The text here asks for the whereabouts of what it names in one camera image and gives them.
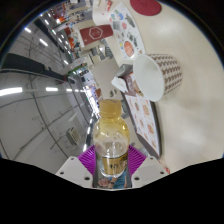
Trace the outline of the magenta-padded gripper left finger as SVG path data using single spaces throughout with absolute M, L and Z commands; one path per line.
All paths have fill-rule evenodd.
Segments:
M 79 156 L 70 156 L 59 168 L 56 175 L 84 188 L 93 187 L 96 171 L 96 155 L 90 146 Z

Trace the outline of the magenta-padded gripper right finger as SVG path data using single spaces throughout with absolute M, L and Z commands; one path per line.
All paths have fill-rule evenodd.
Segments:
M 146 156 L 133 146 L 128 150 L 127 186 L 140 188 L 168 175 L 154 156 Z

